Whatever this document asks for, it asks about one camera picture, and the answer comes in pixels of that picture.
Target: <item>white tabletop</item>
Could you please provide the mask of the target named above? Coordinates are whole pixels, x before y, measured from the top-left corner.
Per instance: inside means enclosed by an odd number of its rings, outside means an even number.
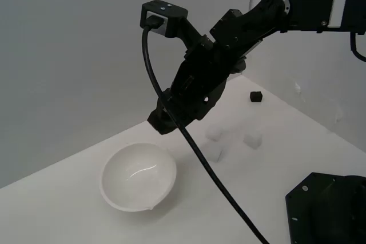
[[[251,103],[257,90],[264,100]],[[290,243],[285,195],[309,173],[366,176],[364,152],[244,77],[230,81],[217,106],[188,130],[202,146],[217,123],[263,134],[257,150],[233,135],[212,166],[271,244]],[[124,213],[102,199],[98,177],[111,154],[135,142],[167,148],[177,180],[155,209]],[[0,189],[0,243],[147,242],[259,243],[177,131],[160,136],[143,122]]]

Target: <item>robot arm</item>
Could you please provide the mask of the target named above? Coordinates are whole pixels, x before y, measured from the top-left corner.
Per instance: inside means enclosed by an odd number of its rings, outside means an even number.
[[[351,50],[363,58],[355,45],[356,33],[366,31],[366,2],[362,0],[261,0],[246,14],[226,12],[210,30],[215,42],[190,24],[186,9],[158,0],[145,3],[141,27],[152,15],[164,20],[152,31],[177,37],[187,48],[171,87],[164,91],[185,126],[203,119],[220,99],[227,77],[245,70],[245,56],[277,31],[350,32]],[[160,134],[176,128],[160,101],[148,121]]]

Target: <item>white bowl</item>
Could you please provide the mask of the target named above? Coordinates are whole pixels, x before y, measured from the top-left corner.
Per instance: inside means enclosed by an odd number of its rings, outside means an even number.
[[[109,158],[100,178],[100,191],[118,210],[151,210],[169,194],[176,174],[176,163],[166,150],[136,143]]]

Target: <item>black cable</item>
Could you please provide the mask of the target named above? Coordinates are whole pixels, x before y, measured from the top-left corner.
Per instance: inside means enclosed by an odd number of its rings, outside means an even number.
[[[363,55],[361,55],[358,51],[357,51],[357,47],[356,47],[356,33],[350,33],[349,34],[349,41],[351,44],[351,51],[353,52],[353,54],[355,55],[355,57],[357,57],[359,60],[366,62],[366,57],[364,57]]]
[[[229,203],[233,206],[233,208],[236,210],[236,212],[240,215],[240,217],[244,220],[244,222],[248,225],[248,227],[251,229],[253,234],[259,239],[259,241],[262,244],[269,244],[269,242],[264,238],[264,236],[258,231],[258,229],[255,227],[253,222],[250,220],[250,218],[247,216],[247,214],[242,210],[242,208],[238,205],[238,203],[235,201],[235,199],[231,196],[229,191],[226,189],[226,187],[222,184],[222,182],[219,180],[219,178],[216,176],[215,172],[212,170],[210,164],[207,162],[206,158],[202,154],[200,148],[198,148],[197,144],[193,140],[193,138],[190,136],[188,131],[185,128],[185,125],[180,121],[180,119],[172,112],[172,108],[170,106],[170,103],[166,99],[164,93],[162,92],[159,83],[156,80],[153,68],[150,63],[150,57],[149,57],[149,50],[148,50],[148,34],[149,31],[152,29],[151,26],[145,26],[144,32],[142,33],[142,54],[144,55],[144,61],[146,66],[146,71],[148,72],[150,81],[155,89],[156,94],[158,95],[163,107],[165,108],[166,112],[174,122],[174,124],[177,126],[179,131],[182,133],[184,138],[187,140],[188,144],[191,146],[192,150],[196,154],[197,158],[200,160],[201,164],[205,168],[206,172],[209,174],[213,182],[216,184],[218,189],[222,192],[222,194],[225,196],[225,198],[229,201]]]

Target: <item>gray wall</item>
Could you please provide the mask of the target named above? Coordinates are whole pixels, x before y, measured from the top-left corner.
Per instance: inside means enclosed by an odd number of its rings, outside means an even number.
[[[156,104],[141,54],[150,0],[0,0],[0,187],[146,119]],[[202,33],[249,0],[166,0]],[[152,34],[163,87],[185,48]]]
[[[366,55],[365,36],[357,45]],[[244,75],[366,151],[366,63],[351,53],[349,34],[271,35],[251,53]]]

